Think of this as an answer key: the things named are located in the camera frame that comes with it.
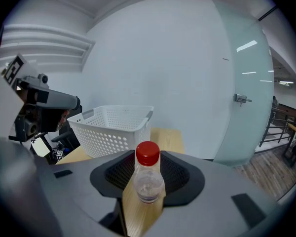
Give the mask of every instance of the clear plastic bottle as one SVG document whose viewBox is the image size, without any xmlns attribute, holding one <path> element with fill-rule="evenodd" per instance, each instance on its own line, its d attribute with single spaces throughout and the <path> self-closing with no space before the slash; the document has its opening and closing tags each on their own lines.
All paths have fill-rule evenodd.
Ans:
<svg viewBox="0 0 296 237">
<path fill-rule="evenodd" d="M 158 160 L 160 149 L 152 141 L 144 141 L 136 148 L 138 166 L 135 170 L 134 187 L 144 203 L 155 202 L 164 186 Z"/>
</svg>

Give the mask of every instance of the door handle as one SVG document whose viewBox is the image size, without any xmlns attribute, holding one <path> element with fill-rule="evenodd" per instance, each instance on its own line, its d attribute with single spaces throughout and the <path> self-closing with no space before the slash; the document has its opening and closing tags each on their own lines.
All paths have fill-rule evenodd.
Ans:
<svg viewBox="0 0 296 237">
<path fill-rule="evenodd" d="M 233 95 L 233 100 L 234 100 L 235 102 L 239 102 L 239 103 L 241 103 L 241 105 L 242 105 L 243 103 L 246 103 L 246 102 L 252 102 L 252 100 L 251 100 L 251 99 L 248 99 L 247 96 L 245 96 L 245 95 L 240 95 L 240 94 L 234 94 L 234 95 Z"/>
</svg>

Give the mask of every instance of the wooden table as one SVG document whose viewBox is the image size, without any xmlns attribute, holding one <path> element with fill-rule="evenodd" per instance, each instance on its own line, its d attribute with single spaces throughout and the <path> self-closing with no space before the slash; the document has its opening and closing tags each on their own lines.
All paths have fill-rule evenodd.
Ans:
<svg viewBox="0 0 296 237">
<path fill-rule="evenodd" d="M 290 157 L 287 157 L 286 156 L 286 152 L 288 151 L 288 149 L 290 148 L 290 145 L 293 141 L 293 138 L 294 138 L 294 135 L 296 133 L 296 126 L 292 125 L 292 124 L 288 124 L 289 128 L 291 130 L 293 130 L 293 133 L 291 134 L 291 138 L 290 138 L 290 141 L 289 143 L 287 144 L 282 156 L 283 156 L 283 159 L 284 159 L 284 162 L 290 166 L 290 167 L 293 167 L 295 162 L 296 162 L 296 145 L 293 147 L 292 149 L 292 155 Z"/>
<path fill-rule="evenodd" d="M 173 151 L 184 154 L 183 140 L 181 132 L 172 129 L 152 128 L 150 140 L 155 142 L 160 150 Z M 69 155 L 60 160 L 57 164 L 92 159 L 86 155 L 80 146 Z M 133 188 L 133 177 L 128 182 L 123 191 L 123 210 L 126 221 L 127 233 L 130 237 L 142 236 L 162 213 L 163 190 L 160 198 L 153 204 L 142 203 Z"/>
</svg>

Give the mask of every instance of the gray surface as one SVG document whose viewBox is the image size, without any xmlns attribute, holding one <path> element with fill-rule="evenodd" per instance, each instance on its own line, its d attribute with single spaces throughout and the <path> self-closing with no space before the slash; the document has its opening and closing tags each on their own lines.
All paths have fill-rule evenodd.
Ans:
<svg viewBox="0 0 296 237">
<path fill-rule="evenodd" d="M 274 199 L 230 167 L 170 153 L 200 168 L 205 176 L 205 187 L 187 206 L 163 209 L 145 237 L 234 237 L 243 234 L 249 227 L 231 200 L 231 196 L 241 193 L 247 193 L 266 215 L 277 208 Z"/>
<path fill-rule="evenodd" d="M 49 92 L 47 103 L 37 102 L 36 105 L 42 108 L 60 109 L 60 110 L 73 110 L 77 107 L 78 99 L 75 96 L 71 96 L 62 92 L 58 92 L 51 89 L 45 89 L 38 86 L 32 86 L 31 88 L 38 89 L 42 92 Z"/>
<path fill-rule="evenodd" d="M 89 181 L 91 170 L 119 155 L 54 166 L 49 166 L 43 158 L 37 159 L 39 181 L 63 236 L 119 236 L 98 223 L 98 219 L 113 211 L 116 199 L 103 197 Z M 56 179 L 51 168 L 57 171 L 69 169 L 76 175 Z"/>
<path fill-rule="evenodd" d="M 36 169 L 29 151 L 0 140 L 0 207 L 5 207 L 1 213 L 8 212 L 30 236 L 58 237 L 61 229 L 37 181 Z"/>
<path fill-rule="evenodd" d="M 93 188 L 89 181 L 90 173 L 95 167 L 123 153 L 52 167 L 57 171 L 69 169 L 74 173 L 57 179 L 58 186 L 61 185 L 59 187 L 64 193 L 71 196 L 75 204 L 95 221 L 113 211 L 115 199 L 102 197 Z M 159 219 L 146 232 L 146 237 L 184 235 L 234 237 L 243 234 L 249 230 L 249 227 L 231 200 L 232 195 L 247 193 L 266 215 L 277 207 L 274 199 L 230 167 L 170 153 L 199 167 L 205 176 L 205 187 L 187 206 L 165 208 Z"/>
</svg>

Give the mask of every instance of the frosted glass door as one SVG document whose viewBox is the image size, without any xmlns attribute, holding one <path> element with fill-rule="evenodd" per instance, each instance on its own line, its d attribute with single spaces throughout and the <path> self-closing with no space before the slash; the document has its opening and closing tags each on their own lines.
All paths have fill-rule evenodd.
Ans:
<svg viewBox="0 0 296 237">
<path fill-rule="evenodd" d="M 235 76 L 235 93 L 252 103 L 233 102 L 230 123 L 215 162 L 247 163 L 260 142 L 272 107 L 274 76 L 269 45 L 257 19 L 214 1 L 222 17 Z"/>
</svg>

